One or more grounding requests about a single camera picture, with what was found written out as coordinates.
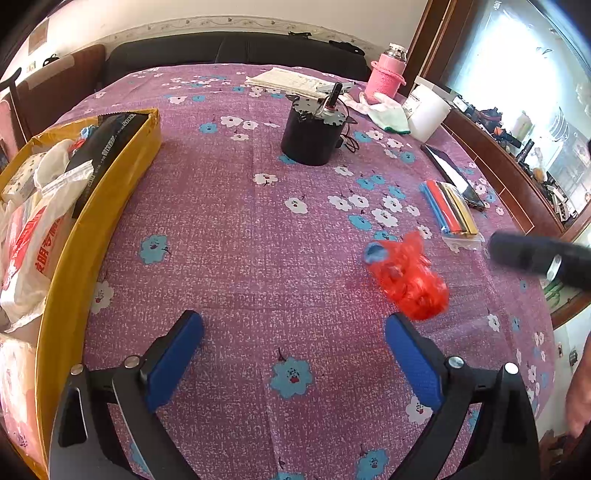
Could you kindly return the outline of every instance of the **pink thermos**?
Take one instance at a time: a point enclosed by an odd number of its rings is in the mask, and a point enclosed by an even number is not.
[[[377,102],[375,92],[380,92],[393,98],[401,85],[406,85],[402,74],[406,68],[407,50],[395,43],[380,55],[379,61],[373,61],[374,70],[365,88],[365,96],[371,103]]]

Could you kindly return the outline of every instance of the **floral wallpaper border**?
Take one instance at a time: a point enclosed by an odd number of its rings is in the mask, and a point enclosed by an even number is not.
[[[328,42],[329,40],[347,41],[365,51],[368,62],[376,60],[383,52],[384,47],[374,45],[360,38],[328,28],[310,25],[302,22],[281,20],[279,18],[212,15],[204,17],[186,17],[175,20],[141,25],[139,27],[123,30],[98,39],[94,43],[102,43],[107,48],[107,54],[118,45],[144,38],[163,37],[179,33],[196,33],[205,31],[258,31],[266,33],[287,34],[292,32],[311,32],[310,38]]]

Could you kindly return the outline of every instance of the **white plastic container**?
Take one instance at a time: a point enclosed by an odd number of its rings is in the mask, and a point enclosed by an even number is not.
[[[419,142],[426,142],[451,111],[450,105],[424,85],[418,85],[402,108],[408,118],[410,134]]]

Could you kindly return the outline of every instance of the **white plastic bag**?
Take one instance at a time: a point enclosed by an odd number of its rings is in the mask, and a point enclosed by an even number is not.
[[[0,334],[0,397],[8,436],[43,465],[35,413],[35,348]]]
[[[43,187],[50,184],[66,171],[66,167],[70,161],[68,148],[73,144],[73,140],[66,138],[51,147],[49,152],[41,159],[33,174],[33,181],[37,190],[41,191]]]
[[[43,314],[51,284],[50,265],[55,268],[61,254],[61,249],[54,249],[60,226],[67,223],[64,216],[92,173],[92,162],[88,161],[43,188],[43,198],[17,239],[4,277],[0,306],[12,324],[6,333]]]

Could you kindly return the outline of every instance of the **person's hand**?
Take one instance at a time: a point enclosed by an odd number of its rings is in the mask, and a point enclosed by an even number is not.
[[[591,334],[583,350],[566,394],[566,422],[570,434],[577,438],[591,421]]]

